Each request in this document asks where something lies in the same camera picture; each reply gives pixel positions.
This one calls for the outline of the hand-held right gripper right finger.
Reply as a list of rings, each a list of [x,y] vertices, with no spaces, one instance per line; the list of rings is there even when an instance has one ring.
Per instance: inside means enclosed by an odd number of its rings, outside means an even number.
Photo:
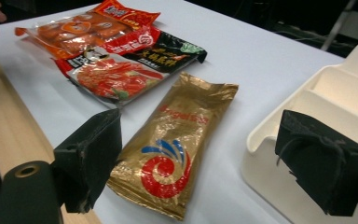
[[[358,143],[311,116],[285,110],[275,154],[326,214],[353,215],[358,205]]]

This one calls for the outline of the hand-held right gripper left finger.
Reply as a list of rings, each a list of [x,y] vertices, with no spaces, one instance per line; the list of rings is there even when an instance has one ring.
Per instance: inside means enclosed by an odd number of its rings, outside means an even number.
[[[54,149],[59,202],[68,213],[88,213],[100,197],[122,150],[120,111],[88,119]]]

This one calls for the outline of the white plastic storage box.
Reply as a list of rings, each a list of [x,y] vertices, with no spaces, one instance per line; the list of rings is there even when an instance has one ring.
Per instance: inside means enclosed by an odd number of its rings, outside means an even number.
[[[290,224],[358,224],[358,205],[350,217],[325,214],[278,160],[274,149],[285,109],[309,115],[358,143],[358,46],[343,63],[319,70],[251,131],[241,166],[244,181]]]

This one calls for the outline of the gold foil packet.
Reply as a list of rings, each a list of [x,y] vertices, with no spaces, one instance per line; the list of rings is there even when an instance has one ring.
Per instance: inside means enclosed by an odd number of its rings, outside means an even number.
[[[203,151],[238,88],[181,74],[124,146],[107,186],[130,202],[184,219]]]

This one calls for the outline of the red and black soup base packet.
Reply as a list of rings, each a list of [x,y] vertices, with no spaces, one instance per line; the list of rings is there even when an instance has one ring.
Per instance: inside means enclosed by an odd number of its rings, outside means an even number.
[[[74,85],[106,104],[126,104],[207,51],[154,26],[113,39],[55,63]]]

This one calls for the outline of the clear orange snack packet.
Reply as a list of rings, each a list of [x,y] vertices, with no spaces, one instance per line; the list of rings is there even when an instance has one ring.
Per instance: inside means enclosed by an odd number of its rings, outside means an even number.
[[[131,31],[129,25],[120,21],[96,12],[86,12],[32,28],[17,27],[15,35],[28,35],[53,57],[60,59],[100,46]]]

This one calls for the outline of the red-orange seasoning packet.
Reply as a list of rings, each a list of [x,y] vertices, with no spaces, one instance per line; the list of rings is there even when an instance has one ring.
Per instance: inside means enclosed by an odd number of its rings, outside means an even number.
[[[103,0],[93,12],[116,21],[124,22],[132,28],[150,26],[160,15],[159,12],[148,12],[123,6],[118,0]]]

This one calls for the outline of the white metal desk frame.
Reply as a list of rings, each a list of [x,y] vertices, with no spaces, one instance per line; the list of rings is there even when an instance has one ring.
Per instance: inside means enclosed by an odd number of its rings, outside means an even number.
[[[348,4],[344,7],[344,9],[341,11],[340,15],[338,16],[335,24],[333,25],[329,35],[325,39],[324,43],[321,46],[321,50],[328,51],[331,44],[335,40],[336,36],[338,35],[339,31],[343,27],[345,21],[349,17],[350,13],[352,12],[352,8],[355,6],[355,4],[358,2],[358,0],[349,0]]]

